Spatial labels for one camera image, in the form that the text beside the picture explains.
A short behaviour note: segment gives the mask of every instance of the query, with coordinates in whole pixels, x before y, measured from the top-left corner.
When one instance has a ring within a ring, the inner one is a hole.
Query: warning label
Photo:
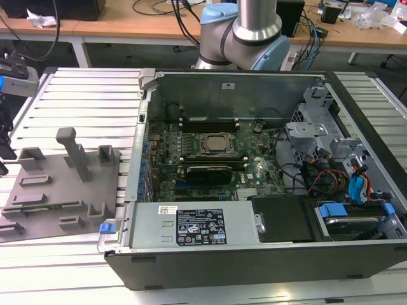
[[[226,244],[223,210],[178,210],[177,244],[180,246]]]

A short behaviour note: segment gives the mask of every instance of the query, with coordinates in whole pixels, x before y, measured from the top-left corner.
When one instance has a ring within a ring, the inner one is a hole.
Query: wooden desk
[[[172,15],[144,16],[132,9],[134,0],[107,0],[104,14],[97,22],[79,22],[74,29],[77,36],[82,36],[84,42],[93,43],[140,43],[140,44],[169,44],[189,45],[179,30],[176,19]],[[151,13],[149,7],[153,0],[142,0],[137,9]],[[351,20],[338,20],[336,24],[322,24],[321,16],[309,11],[319,0],[306,0],[305,11],[316,26],[329,31],[322,50],[344,51],[358,53],[396,53],[407,54],[407,36],[400,35],[394,29],[385,27],[382,30],[358,30]],[[172,6],[162,3],[158,6],[165,11],[172,10]],[[201,14],[203,6],[193,9],[197,15]],[[196,38],[200,35],[200,25],[193,16],[184,11],[184,23]],[[291,53],[296,53],[308,43],[309,33],[304,25],[297,30],[296,36],[291,38]]]
[[[165,44],[190,45],[182,35],[176,18],[173,15],[145,16],[133,11],[134,0],[106,0],[106,7],[96,22],[63,20],[61,41],[74,46],[80,67],[90,67],[85,43],[124,43],[124,44]],[[150,5],[155,0],[142,0],[137,9],[152,13]],[[382,30],[358,30],[351,20],[338,20],[336,24],[320,23],[321,16],[308,11],[318,0],[306,0],[305,10],[316,26],[329,31],[322,50],[358,53],[394,53],[407,54],[407,36],[400,35],[396,30],[385,27]],[[169,11],[170,4],[159,4],[157,8]],[[194,6],[199,16],[204,6]],[[6,22],[25,40],[52,41],[55,29],[37,29],[25,19],[9,19]],[[195,18],[183,10],[183,21],[192,35],[199,38],[200,25]],[[0,38],[15,39],[8,29],[0,23]],[[291,53],[297,52],[308,43],[309,33],[301,25],[294,38],[291,38]]]
[[[395,29],[384,27],[383,29],[358,30],[352,20],[338,19],[335,24],[321,23],[321,16],[316,14],[317,8],[311,7],[319,3],[318,0],[305,0],[305,11],[309,19],[316,27],[322,27],[329,31],[324,40],[324,46],[342,46],[351,48],[407,48],[407,35],[401,35]],[[307,44],[309,33],[305,26],[301,25],[292,44]]]
[[[11,27],[14,32],[18,34],[41,34],[41,35],[55,35],[55,27],[44,27],[43,29],[38,29],[37,27],[30,24],[30,22],[25,18],[8,18],[3,10],[0,10],[0,15],[4,21]],[[78,20],[61,20],[60,35],[73,35],[74,28],[79,23]],[[4,23],[0,21],[0,33],[10,33],[10,30],[5,26]]]
[[[80,21],[74,29],[80,36],[114,36],[132,38],[182,39],[174,15],[145,16],[132,9],[135,0],[107,0],[105,9],[98,21]],[[142,0],[136,9],[146,13],[155,13],[150,5],[158,0]],[[193,6],[194,12],[200,16],[205,6]],[[172,5],[162,3],[157,6],[163,11],[172,11]],[[186,10],[182,10],[183,22],[193,36],[199,37],[200,24]]]

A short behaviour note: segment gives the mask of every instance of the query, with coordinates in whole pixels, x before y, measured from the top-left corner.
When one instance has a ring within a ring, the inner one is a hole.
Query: white paper
[[[40,29],[42,29],[43,27],[53,27],[54,25],[57,25],[57,21],[54,16],[36,15],[34,13],[31,13],[28,9],[27,14],[27,20],[30,21],[33,26],[39,27]]]

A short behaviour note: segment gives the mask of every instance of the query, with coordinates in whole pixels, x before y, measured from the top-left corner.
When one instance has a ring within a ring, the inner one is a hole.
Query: black box
[[[96,21],[106,0],[57,0],[61,19]],[[27,8],[41,16],[55,16],[52,0],[0,0],[0,6],[9,18],[27,17]]]
[[[277,14],[282,21],[281,34],[286,35],[287,37],[294,37],[304,5],[304,0],[277,1]]]
[[[335,24],[341,11],[341,8],[325,6],[324,11],[322,12],[321,22],[324,22],[325,24]]]

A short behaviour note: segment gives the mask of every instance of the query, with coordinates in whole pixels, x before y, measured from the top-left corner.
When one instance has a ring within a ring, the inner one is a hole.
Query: blue latch
[[[387,202],[384,204],[384,209],[386,210],[386,213],[388,216],[394,214],[396,211],[394,210],[394,207],[391,203]]]
[[[116,224],[100,224],[99,233],[100,234],[114,234],[116,232]]]
[[[342,203],[325,203],[319,207],[322,218],[326,217],[346,217],[348,213]]]
[[[355,200],[357,205],[362,205],[361,193],[363,190],[364,179],[361,176],[352,176],[349,181],[348,193],[352,200]]]

